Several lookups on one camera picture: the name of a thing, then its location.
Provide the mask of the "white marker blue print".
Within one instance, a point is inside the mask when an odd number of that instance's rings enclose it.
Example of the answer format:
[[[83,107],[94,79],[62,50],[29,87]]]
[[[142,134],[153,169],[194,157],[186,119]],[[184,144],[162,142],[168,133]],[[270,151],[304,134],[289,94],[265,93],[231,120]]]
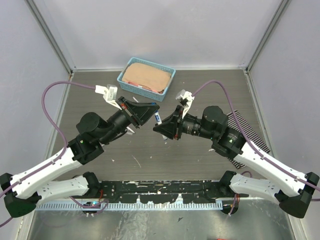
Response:
[[[161,120],[161,117],[160,117],[159,112],[156,111],[156,112],[154,113],[154,116],[155,116],[155,120],[156,120],[157,125],[161,125],[161,124],[162,124],[162,120]],[[162,135],[162,138],[163,138],[164,141],[166,141],[166,140],[168,139],[168,138],[167,138],[166,136],[164,136],[164,135]]]

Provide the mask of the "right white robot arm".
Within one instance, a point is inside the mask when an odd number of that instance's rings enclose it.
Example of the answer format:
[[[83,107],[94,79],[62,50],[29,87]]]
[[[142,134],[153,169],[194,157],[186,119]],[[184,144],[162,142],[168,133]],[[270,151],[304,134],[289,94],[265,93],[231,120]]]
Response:
[[[253,169],[264,179],[245,177],[227,170],[219,181],[225,197],[246,194],[277,204],[287,214],[305,217],[320,178],[313,172],[303,173],[279,162],[257,147],[251,140],[228,126],[228,116],[218,106],[208,106],[202,118],[183,113],[178,105],[175,111],[157,124],[153,131],[171,140],[182,134],[209,139],[212,149],[222,157]]]

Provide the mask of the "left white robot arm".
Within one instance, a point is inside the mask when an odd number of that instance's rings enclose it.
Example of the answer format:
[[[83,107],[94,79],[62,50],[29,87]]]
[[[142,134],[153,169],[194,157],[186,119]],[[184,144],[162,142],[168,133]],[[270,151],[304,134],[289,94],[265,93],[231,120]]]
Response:
[[[127,132],[129,125],[139,128],[160,108],[156,103],[132,102],[123,96],[115,103],[118,110],[108,120],[95,112],[86,113],[76,125],[79,134],[65,149],[22,173],[1,175],[4,204],[12,218],[27,215],[41,204],[59,198],[93,199],[100,194],[100,182],[93,172],[64,181],[55,179],[95,160],[104,152],[104,146]]]

